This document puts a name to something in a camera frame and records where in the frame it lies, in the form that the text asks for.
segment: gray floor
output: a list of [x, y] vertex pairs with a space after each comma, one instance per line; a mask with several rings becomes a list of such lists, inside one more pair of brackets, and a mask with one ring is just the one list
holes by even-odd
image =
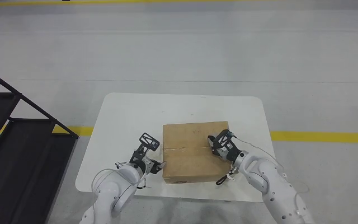
[[[358, 132], [358, 3], [332, 0], [0, 7], [0, 74], [66, 125], [110, 92], [257, 96], [271, 130]], [[14, 116], [37, 116], [20, 105]], [[49, 223], [93, 195], [74, 152]], [[317, 223], [356, 223], [356, 144], [274, 142]], [[136, 197], [122, 223], [274, 223], [261, 203]]]

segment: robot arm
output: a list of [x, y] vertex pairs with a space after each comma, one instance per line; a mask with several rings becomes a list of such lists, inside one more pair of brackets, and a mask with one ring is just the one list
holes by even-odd
[[147, 158], [148, 150], [155, 151], [159, 142], [144, 133], [139, 139], [141, 145], [134, 151], [128, 164], [116, 163], [117, 170], [103, 170], [96, 179], [92, 191], [97, 195], [93, 206], [82, 216], [80, 224], [110, 224], [112, 218], [119, 216], [122, 209], [133, 198], [145, 176], [156, 174], [163, 169], [165, 163]]
[[278, 224], [314, 224], [306, 204], [287, 182], [281, 167], [266, 158], [239, 150], [232, 137], [236, 138], [229, 130], [208, 136], [213, 154], [239, 168], [247, 181], [262, 193], [263, 202], [274, 220]]

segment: table top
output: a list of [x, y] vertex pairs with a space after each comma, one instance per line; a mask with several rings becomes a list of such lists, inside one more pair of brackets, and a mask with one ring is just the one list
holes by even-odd
[[[199, 96], [169, 94], [108, 94], [102, 104], [91, 139], [76, 178], [76, 188], [91, 192], [91, 182], [102, 169], [115, 169], [115, 162], [129, 161], [147, 132], [162, 143], [164, 124], [228, 121], [230, 130], [241, 140], [275, 157], [263, 104], [250, 96]], [[236, 141], [241, 150], [264, 152]], [[162, 161], [162, 146], [148, 157]], [[235, 181], [166, 184], [162, 172], [147, 175], [147, 187], [136, 195], [192, 199], [262, 202], [259, 191], [242, 174]]]

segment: white cable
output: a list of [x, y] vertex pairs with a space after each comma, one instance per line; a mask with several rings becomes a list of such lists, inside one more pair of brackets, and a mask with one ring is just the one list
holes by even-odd
[[[265, 150], [263, 150], [262, 148], [260, 148], [260, 147], [257, 147], [257, 146], [255, 146], [255, 145], [253, 145], [253, 144], [251, 144], [251, 143], [249, 143], [249, 142], [245, 142], [244, 140], [241, 140], [241, 139], [239, 139], [238, 137], [236, 137], [236, 136], [234, 136], [234, 138], [236, 138], [237, 140], [239, 140], [240, 142], [243, 142], [243, 143], [246, 143], [246, 144], [249, 144], [250, 146], [252, 146], [252, 147], [254, 147], [254, 148], [257, 148], [258, 150], [261, 150], [262, 152], [264, 152], [265, 154], [268, 154]], [[282, 171], [284, 172], [284, 166], [283, 165], [281, 165], [281, 163], [279, 163], [278, 161], [277, 161], [277, 159], [275, 159], [273, 156], [271, 156], [270, 154], [268, 154], [273, 160], [275, 160], [276, 162], [277, 162], [277, 164], [278, 165], [280, 165], [281, 167], [282, 167]], [[304, 182], [302, 182], [302, 181], [293, 181], [293, 182], [290, 182], [291, 184], [292, 183], [294, 183], [294, 182], [300, 182], [300, 183], [303, 183], [304, 185], [306, 185], [306, 187], [307, 187], [307, 190], [306, 191], [304, 191], [304, 192], [297, 192], [296, 191], [296, 194], [295, 194], [295, 197], [294, 197], [294, 203], [295, 203], [295, 206], [296, 206], [296, 211], [298, 211], [299, 210], [299, 208], [298, 208], [298, 203], [297, 203], [297, 195], [298, 194], [305, 194], [305, 193], [308, 193], [310, 190], [309, 190], [309, 186], [306, 184], [306, 183], [304, 183]]]
[[145, 178], [146, 175], [147, 175], [147, 164], [145, 164], [145, 171], [144, 171], [143, 176], [140, 178], [140, 180], [137, 183], [135, 183], [136, 186], [138, 186], [140, 184], [140, 182], [142, 182], [143, 178]]
[[103, 169], [103, 170], [100, 170], [96, 175], [95, 175], [95, 177], [93, 178], [93, 180], [92, 180], [92, 183], [91, 183], [91, 190], [92, 190], [92, 192], [95, 192], [94, 190], [93, 190], [93, 183], [95, 182], [95, 179], [96, 179], [96, 177], [100, 174], [100, 173], [102, 173], [103, 171], [106, 171], [106, 170], [112, 170], [113, 172], [115, 172], [116, 170], [114, 170], [114, 169]]
[[256, 148], [256, 149], [258, 149], [258, 150], [261, 150], [262, 152], [264, 152], [265, 154], [267, 154], [267, 155], [269, 155], [273, 160], [275, 160], [276, 162], [277, 162], [277, 164], [278, 165], [280, 165], [281, 166], [281, 168], [282, 168], [282, 172], [284, 172], [284, 166], [283, 165], [281, 165], [281, 163], [279, 163], [278, 161], [277, 161], [277, 159], [275, 159], [273, 156], [271, 156], [268, 152], [266, 152], [265, 150], [263, 150], [262, 148], [260, 148], [260, 147], [258, 147], [258, 146], [255, 146], [255, 145], [253, 145], [253, 144], [251, 144], [251, 143], [249, 143], [249, 142], [245, 142], [244, 140], [241, 140], [241, 139], [239, 139], [238, 137], [236, 137], [236, 136], [234, 136], [234, 138], [236, 138], [237, 140], [239, 140], [240, 142], [243, 142], [243, 143], [246, 143], [246, 144], [249, 144], [250, 146], [252, 146], [252, 147], [254, 147], [254, 148]]

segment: yellow floor line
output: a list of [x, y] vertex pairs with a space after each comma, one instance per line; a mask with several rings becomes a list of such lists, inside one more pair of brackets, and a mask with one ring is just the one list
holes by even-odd
[[270, 134], [276, 142], [358, 143], [358, 133], [271, 131]]
[[125, 4], [125, 3], [180, 3], [180, 2], [276, 2], [282, 0], [104, 0], [104, 1], [68, 1], [61, 0], [50, 2], [1, 2], [0, 6], [31, 6], [54, 4]]
[[[93, 127], [69, 126], [79, 136], [91, 136]], [[56, 126], [53, 133], [66, 133], [64, 129]], [[330, 142], [330, 143], [358, 143], [358, 133], [336, 132], [288, 132], [270, 131], [271, 139], [275, 142]]]

